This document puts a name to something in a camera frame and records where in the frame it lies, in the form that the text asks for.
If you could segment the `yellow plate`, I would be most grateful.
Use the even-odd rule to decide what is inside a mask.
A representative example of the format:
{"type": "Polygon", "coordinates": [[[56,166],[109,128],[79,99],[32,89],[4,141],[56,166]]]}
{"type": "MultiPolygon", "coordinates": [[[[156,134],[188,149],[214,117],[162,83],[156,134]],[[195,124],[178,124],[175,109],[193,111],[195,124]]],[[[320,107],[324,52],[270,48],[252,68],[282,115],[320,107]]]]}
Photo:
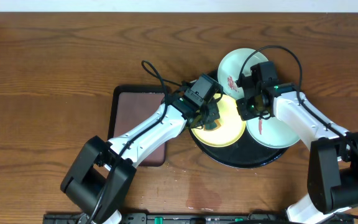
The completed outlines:
{"type": "Polygon", "coordinates": [[[220,118],[215,121],[213,129],[195,128],[191,133],[203,144],[212,147],[226,147],[235,143],[244,134],[246,122],[237,112],[236,101],[223,95],[217,102],[220,118]]]}

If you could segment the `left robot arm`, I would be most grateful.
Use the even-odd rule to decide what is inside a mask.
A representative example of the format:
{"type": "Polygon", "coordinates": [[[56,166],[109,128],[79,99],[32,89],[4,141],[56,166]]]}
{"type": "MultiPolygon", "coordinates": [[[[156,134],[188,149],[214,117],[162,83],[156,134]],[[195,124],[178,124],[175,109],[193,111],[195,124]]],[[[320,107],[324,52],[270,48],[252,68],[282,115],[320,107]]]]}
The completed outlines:
{"type": "Polygon", "coordinates": [[[222,90],[216,80],[202,75],[182,95],[166,95],[157,111],[134,129],[107,141],[92,137],[63,178],[61,191],[82,209],[88,223],[119,223],[119,208],[139,164],[184,129],[217,119],[214,95],[222,90]]]}

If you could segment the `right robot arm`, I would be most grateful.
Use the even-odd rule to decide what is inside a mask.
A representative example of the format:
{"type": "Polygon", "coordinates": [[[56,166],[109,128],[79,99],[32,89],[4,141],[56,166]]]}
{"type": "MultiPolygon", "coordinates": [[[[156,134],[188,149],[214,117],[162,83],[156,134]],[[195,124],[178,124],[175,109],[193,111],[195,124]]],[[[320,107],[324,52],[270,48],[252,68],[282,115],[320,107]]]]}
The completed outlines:
{"type": "Polygon", "coordinates": [[[294,131],[310,151],[308,193],[290,205],[293,223],[323,223],[358,206],[358,132],[336,125],[315,108],[292,83],[282,84],[270,61],[239,74],[236,101],[243,120],[276,117],[294,131]]]}

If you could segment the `green and yellow sponge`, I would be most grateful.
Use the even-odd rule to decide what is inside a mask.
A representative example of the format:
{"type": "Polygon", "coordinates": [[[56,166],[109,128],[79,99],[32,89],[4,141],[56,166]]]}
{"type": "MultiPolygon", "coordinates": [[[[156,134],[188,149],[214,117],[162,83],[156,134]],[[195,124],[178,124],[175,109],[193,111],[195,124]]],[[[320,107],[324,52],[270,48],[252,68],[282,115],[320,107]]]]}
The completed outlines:
{"type": "Polygon", "coordinates": [[[218,120],[215,120],[215,121],[213,121],[211,123],[205,124],[204,125],[204,130],[205,131],[214,131],[214,130],[220,128],[220,127],[221,127],[220,122],[218,120]]]}

